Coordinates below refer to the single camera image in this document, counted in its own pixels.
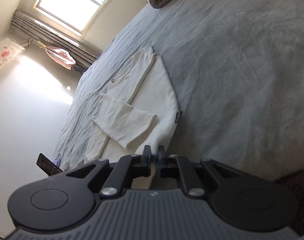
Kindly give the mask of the white Winnie the Pooh sweatshirt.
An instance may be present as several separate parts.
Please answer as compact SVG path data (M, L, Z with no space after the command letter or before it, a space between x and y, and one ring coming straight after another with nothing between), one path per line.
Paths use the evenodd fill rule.
M168 148L178 112L162 56L147 45L99 94L84 161L117 162L142 154L146 145L156 155L159 146Z

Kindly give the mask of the pink hanging garment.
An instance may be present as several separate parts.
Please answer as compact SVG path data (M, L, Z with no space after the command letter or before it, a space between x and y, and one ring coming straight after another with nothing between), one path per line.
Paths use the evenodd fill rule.
M47 55L55 61L57 64L63 66L64 68L71 70L73 66L76 65L75 59L71 57L68 51L54 46L46 46L45 52Z

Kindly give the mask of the grey bed sheet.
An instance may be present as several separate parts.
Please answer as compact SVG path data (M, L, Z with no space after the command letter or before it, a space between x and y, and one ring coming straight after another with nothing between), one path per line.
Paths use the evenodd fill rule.
M183 113L170 154L266 180L304 170L304 0L146 5L81 77L54 151L63 169L83 164L99 94L147 45Z

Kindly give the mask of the window with white frame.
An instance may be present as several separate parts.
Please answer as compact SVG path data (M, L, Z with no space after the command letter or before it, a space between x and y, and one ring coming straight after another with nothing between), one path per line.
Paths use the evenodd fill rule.
M112 0L36 0L34 9L83 38L95 18Z

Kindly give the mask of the white wall calendar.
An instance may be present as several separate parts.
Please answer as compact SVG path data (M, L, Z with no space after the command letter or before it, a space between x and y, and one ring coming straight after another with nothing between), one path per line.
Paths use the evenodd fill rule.
M11 64L25 48L10 38L0 41L0 71Z

